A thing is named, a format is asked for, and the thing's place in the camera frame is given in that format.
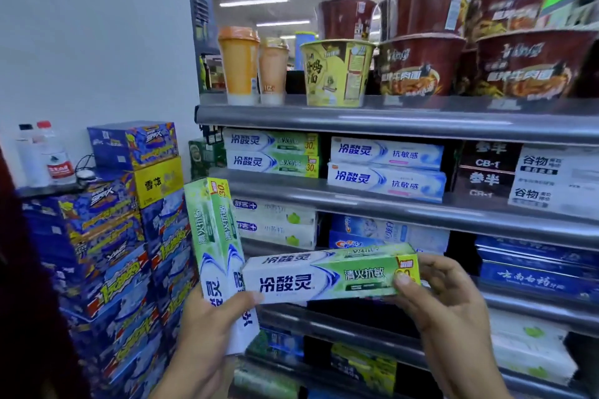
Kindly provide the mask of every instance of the fluorescent light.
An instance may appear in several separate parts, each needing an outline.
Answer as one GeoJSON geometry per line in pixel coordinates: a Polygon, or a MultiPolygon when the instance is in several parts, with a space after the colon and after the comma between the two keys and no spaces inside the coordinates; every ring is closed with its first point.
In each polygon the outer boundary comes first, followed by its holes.
{"type": "Polygon", "coordinates": [[[242,7],[246,5],[263,5],[266,3],[283,3],[289,0],[231,0],[229,2],[221,2],[221,7],[242,7]]]}
{"type": "Polygon", "coordinates": [[[304,21],[262,22],[260,24],[256,24],[256,27],[275,27],[277,25],[299,25],[299,24],[310,24],[310,20],[306,19],[304,21]]]}

